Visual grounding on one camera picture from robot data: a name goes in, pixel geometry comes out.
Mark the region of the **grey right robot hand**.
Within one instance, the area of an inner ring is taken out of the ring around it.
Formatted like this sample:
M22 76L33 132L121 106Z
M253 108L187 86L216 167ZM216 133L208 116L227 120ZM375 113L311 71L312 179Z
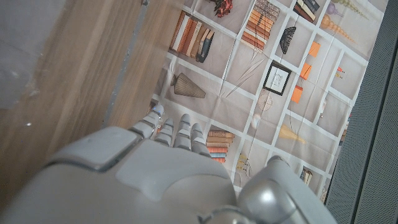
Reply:
M189 115L156 126L156 105L129 129L108 127L55 153L2 223L334 223L280 156L239 192Z

